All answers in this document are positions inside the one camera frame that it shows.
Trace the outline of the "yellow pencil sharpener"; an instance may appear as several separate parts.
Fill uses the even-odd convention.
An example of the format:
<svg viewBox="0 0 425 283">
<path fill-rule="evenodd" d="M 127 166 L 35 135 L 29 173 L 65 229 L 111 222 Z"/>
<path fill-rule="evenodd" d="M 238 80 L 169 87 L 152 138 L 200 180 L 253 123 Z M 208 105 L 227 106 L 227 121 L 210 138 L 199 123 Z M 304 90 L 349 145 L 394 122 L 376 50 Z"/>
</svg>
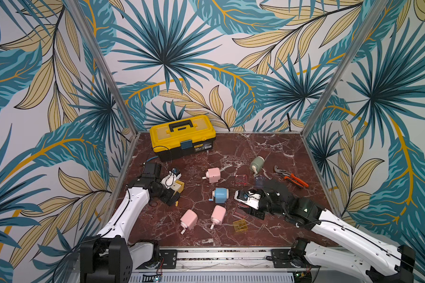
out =
<svg viewBox="0 0 425 283">
<path fill-rule="evenodd" d="M 180 180 L 176 180 L 175 183 L 172 185 L 172 189 L 175 191 L 175 206 L 178 206 L 178 201 L 182 192 L 184 191 L 184 188 L 185 183 Z"/>
</svg>

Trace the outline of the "yellow transparent tray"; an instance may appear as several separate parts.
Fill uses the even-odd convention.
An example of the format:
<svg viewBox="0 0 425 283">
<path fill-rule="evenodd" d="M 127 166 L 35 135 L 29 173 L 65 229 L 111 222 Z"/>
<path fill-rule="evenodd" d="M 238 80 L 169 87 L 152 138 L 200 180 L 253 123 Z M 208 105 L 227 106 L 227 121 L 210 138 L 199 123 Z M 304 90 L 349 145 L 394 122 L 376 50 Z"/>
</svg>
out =
<svg viewBox="0 0 425 283">
<path fill-rule="evenodd" d="M 245 219 L 234 221 L 233 228 L 236 233 L 247 232 L 248 231 L 247 221 Z"/>
</svg>

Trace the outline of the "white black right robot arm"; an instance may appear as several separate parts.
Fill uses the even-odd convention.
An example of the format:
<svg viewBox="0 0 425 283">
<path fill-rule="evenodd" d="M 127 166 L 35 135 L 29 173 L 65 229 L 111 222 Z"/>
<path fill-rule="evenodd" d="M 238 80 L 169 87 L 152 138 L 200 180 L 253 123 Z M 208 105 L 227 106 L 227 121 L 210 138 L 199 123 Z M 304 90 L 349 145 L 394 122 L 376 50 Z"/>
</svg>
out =
<svg viewBox="0 0 425 283">
<path fill-rule="evenodd" d="M 347 224 L 327 208 L 294 195 L 277 180 L 264 180 L 234 198 L 255 217 L 271 214 L 339 244 L 345 251 L 297 238 L 286 252 L 272 252 L 275 264 L 296 268 L 326 267 L 365 283 L 412 283 L 416 253 L 407 245 L 394 246 Z"/>
</svg>

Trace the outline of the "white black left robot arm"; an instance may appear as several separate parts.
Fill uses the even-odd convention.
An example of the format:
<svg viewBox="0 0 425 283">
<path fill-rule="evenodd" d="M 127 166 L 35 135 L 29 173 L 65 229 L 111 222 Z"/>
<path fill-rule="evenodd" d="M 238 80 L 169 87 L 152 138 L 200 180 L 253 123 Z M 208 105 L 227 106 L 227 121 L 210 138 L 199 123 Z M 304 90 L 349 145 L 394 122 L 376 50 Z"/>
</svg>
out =
<svg viewBox="0 0 425 283">
<path fill-rule="evenodd" d="M 144 164 L 142 174 L 127 185 L 126 195 L 107 224 L 94 237 L 88 237 L 80 248 L 80 281 L 83 283 L 127 283 L 140 266 L 158 268 L 162 259 L 156 241 L 128 244 L 129 236 L 144 207 L 152 198 L 167 205 L 179 199 L 173 189 L 181 171 L 173 168 L 161 177 L 162 165 Z"/>
</svg>

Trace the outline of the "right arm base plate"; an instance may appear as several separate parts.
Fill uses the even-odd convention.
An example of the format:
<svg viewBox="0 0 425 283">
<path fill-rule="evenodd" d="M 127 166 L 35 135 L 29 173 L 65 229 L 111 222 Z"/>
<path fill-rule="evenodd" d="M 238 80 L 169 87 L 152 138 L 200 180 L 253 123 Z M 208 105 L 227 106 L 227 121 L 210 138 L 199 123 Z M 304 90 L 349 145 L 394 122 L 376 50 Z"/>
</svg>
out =
<svg viewBox="0 0 425 283">
<path fill-rule="evenodd" d="M 291 252 L 289 249 L 272 249 L 270 261 L 274 268 L 304 268 L 306 264 L 303 259 Z"/>
</svg>

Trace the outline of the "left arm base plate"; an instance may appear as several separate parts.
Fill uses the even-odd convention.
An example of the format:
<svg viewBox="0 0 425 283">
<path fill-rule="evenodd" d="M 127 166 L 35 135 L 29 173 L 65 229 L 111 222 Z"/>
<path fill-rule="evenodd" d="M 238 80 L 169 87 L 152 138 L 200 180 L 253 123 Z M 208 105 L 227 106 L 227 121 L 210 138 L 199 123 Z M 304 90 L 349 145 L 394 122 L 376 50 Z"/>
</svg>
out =
<svg viewBox="0 0 425 283">
<path fill-rule="evenodd" d="M 163 270 L 174 270 L 177 266 L 177 256 L 177 250 L 160 250 L 154 253 L 153 258 L 150 261 L 139 266 L 139 269 L 155 270 L 159 268 Z"/>
</svg>

